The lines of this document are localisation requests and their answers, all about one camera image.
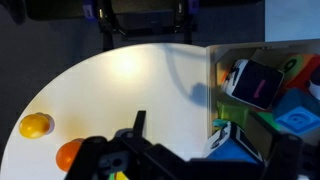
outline black device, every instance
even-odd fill
[[[154,179],[286,179],[301,173],[319,179],[319,146],[304,145],[294,135],[282,135],[266,167],[248,162],[191,159],[186,162],[161,144],[142,137],[146,111],[138,111],[133,129],[119,130],[111,141],[87,138],[66,180],[107,179],[122,171],[131,180]]]
[[[261,0],[200,0],[201,7],[256,3]],[[112,0],[115,14],[173,10],[174,0]],[[25,0],[34,20],[83,18],[83,0]]]
[[[103,33],[103,50],[112,50],[113,37],[112,34],[119,32],[123,39],[130,36],[155,35],[166,33],[184,32],[185,43],[191,44],[192,30],[196,29],[192,22],[192,15],[189,9],[193,10],[198,7],[198,0],[175,0],[175,26],[161,27],[159,18],[151,20],[152,28],[128,30],[120,25],[118,18],[114,12],[113,2],[111,0],[92,0],[91,5],[86,6],[86,15],[90,19],[97,19],[101,33]]]
[[[223,83],[222,90],[242,102],[268,109],[281,85],[283,72],[258,62],[239,59]]]

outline toy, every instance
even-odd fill
[[[83,139],[75,139],[60,147],[56,154],[56,163],[62,171],[69,171],[73,160],[80,149],[82,141]]]
[[[29,139],[40,138],[53,131],[53,120],[43,113],[30,114],[24,117],[19,125],[20,134]]]
[[[283,73],[246,59],[235,62],[222,90],[242,102],[268,109],[283,79]]]
[[[320,125],[318,101],[297,88],[289,90],[273,108],[272,113],[278,124],[297,135]]]
[[[315,98],[320,100],[320,65],[318,65],[311,74],[309,81],[309,91]]]
[[[249,108],[239,103],[217,101],[218,118],[237,123],[241,128],[245,128],[245,122]]]
[[[127,177],[123,174],[123,172],[117,172],[115,174],[115,180],[127,180]]]
[[[272,121],[271,113],[250,112],[246,122],[246,137],[265,159],[270,159],[272,150],[281,136],[280,132],[271,126],[271,124],[276,124]]]
[[[315,54],[292,54],[280,68],[285,73],[283,91],[298,88],[311,93],[320,100],[320,56]]]
[[[215,119],[212,122],[212,125],[214,127],[224,127],[229,121],[227,120],[222,120],[222,119]]]
[[[243,130],[228,122],[205,144],[203,156],[213,160],[239,160],[264,166],[261,154],[250,144]]]
[[[116,174],[115,173],[110,174],[108,180],[115,180],[115,179],[116,179]]]

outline round table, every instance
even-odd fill
[[[76,138],[132,128],[146,110],[145,138],[181,158],[201,157],[208,137],[206,49],[181,44],[145,44],[91,57],[59,75],[30,102],[9,137],[0,179],[63,179],[58,149]],[[19,133],[23,117],[52,116],[54,130],[38,139]]]

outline green object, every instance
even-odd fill
[[[115,179],[116,179],[116,178],[114,177],[115,175],[116,175],[115,173],[110,174],[109,180],[115,180]]]
[[[285,73],[284,82],[293,80],[304,68],[303,54],[296,54],[288,57],[283,63],[280,70]]]
[[[222,119],[215,119],[213,120],[212,124],[214,127],[223,127],[224,125],[226,125],[228,123],[228,121],[226,120],[222,120]]]
[[[274,121],[272,113],[269,112],[257,112],[257,114],[265,120],[275,130],[280,131],[280,126]]]
[[[245,129],[249,108],[247,106],[233,103],[217,101],[218,118],[237,123],[241,128]]]

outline open box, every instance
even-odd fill
[[[288,41],[267,43],[246,43],[231,45],[213,45],[207,47],[207,57],[210,58],[210,115],[208,122],[208,136],[214,133],[212,121],[218,117],[217,101],[226,95],[221,90],[226,72],[235,60],[252,59],[269,67],[278,69],[288,53],[319,54],[320,41]],[[320,128],[315,128],[300,137],[312,145],[320,140]]]

